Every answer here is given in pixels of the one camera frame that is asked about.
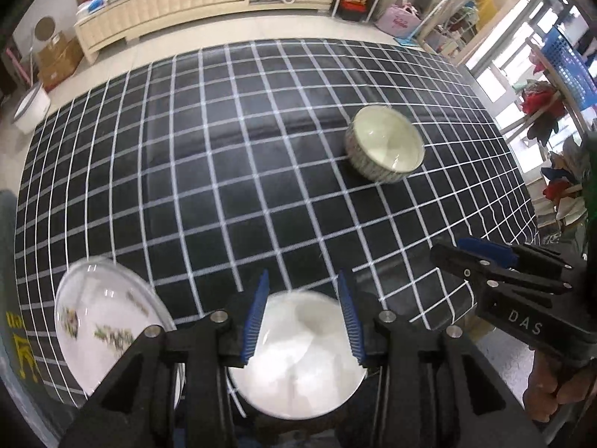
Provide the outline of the person's right hand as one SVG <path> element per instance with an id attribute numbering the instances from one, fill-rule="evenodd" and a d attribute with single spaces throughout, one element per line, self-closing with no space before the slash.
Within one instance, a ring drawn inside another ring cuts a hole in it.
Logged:
<path id="1" fill-rule="evenodd" d="M 528 387 L 523 394 L 523 405 L 534 422 L 548 423 L 565 405 L 593 399 L 596 395 L 596 374 L 589 366 L 577 372 L 570 380 L 557 380 L 560 362 L 535 351 Z"/>

